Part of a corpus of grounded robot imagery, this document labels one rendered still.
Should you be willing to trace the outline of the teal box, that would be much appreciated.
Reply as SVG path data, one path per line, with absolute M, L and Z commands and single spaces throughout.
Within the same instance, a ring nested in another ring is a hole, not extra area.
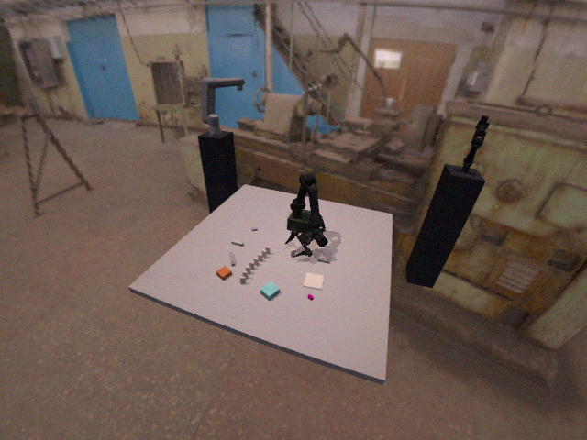
M 274 298 L 277 294 L 280 293 L 280 288 L 277 287 L 275 284 L 268 282 L 263 287 L 260 288 L 260 294 L 265 297 L 268 301 Z

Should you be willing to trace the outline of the orange block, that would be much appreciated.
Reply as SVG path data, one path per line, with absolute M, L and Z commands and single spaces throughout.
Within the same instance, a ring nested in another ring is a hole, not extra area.
M 216 275 L 222 279 L 225 280 L 226 278 L 228 278 L 229 276 L 232 275 L 232 270 L 230 270 L 229 268 L 227 268 L 226 266 L 222 267 L 221 269 L 218 269 L 216 271 Z

